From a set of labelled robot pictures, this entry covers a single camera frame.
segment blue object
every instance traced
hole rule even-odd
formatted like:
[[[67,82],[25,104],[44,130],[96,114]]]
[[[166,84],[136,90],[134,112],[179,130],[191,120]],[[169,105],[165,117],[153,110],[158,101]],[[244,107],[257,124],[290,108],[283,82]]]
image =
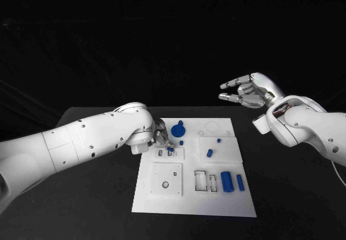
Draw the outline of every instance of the blue object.
[[[211,158],[211,157],[212,157],[212,154],[214,154],[214,150],[209,149],[209,150],[208,150],[208,154],[207,154],[207,156]]]
[[[231,173],[230,171],[224,171],[221,173],[221,180],[222,180],[222,187],[224,187],[224,192],[231,193],[235,191],[234,188],[234,183],[233,183],[233,178],[231,178]]]
[[[238,181],[238,185],[240,185],[240,190],[244,191],[244,181],[243,181],[243,175],[241,174],[237,175],[237,181]]]
[[[186,128],[184,127],[182,120],[179,121],[178,125],[172,127],[171,132],[176,138],[181,138],[186,134]]]

